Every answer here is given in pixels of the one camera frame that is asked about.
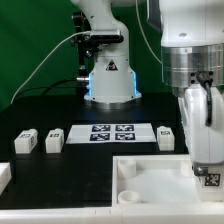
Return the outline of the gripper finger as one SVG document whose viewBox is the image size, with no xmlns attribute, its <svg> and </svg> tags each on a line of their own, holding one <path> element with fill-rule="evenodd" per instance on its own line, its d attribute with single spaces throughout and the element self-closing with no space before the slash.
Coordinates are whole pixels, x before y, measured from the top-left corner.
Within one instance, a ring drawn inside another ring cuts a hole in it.
<svg viewBox="0 0 224 224">
<path fill-rule="evenodd" d="M 206 166 L 199 166 L 199 165 L 194 165 L 193 166 L 193 172 L 194 175 L 197 177 L 203 177 L 208 175 L 208 168 Z"/>
</svg>

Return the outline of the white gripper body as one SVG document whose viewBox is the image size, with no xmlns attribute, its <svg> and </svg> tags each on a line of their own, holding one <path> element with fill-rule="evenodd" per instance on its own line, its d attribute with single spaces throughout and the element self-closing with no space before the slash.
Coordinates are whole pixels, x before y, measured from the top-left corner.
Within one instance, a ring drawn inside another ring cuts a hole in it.
<svg viewBox="0 0 224 224">
<path fill-rule="evenodd" d="M 185 143 L 193 164 L 221 165 L 224 163 L 224 96 L 211 88 L 212 122 L 206 125 L 206 91 L 195 85 L 178 98 Z"/>
</svg>

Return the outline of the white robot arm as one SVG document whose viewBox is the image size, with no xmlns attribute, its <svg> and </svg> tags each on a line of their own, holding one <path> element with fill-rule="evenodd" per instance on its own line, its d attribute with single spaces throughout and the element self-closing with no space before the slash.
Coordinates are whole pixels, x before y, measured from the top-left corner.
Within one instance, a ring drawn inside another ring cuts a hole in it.
<svg viewBox="0 0 224 224">
<path fill-rule="evenodd" d="M 162 80 L 178 97 L 194 174 L 224 170 L 224 0 L 71 0 L 87 17 L 97 45 L 86 103 L 105 109 L 141 97 L 129 67 L 128 29 L 112 7 L 147 2 L 161 24 Z"/>
</svg>

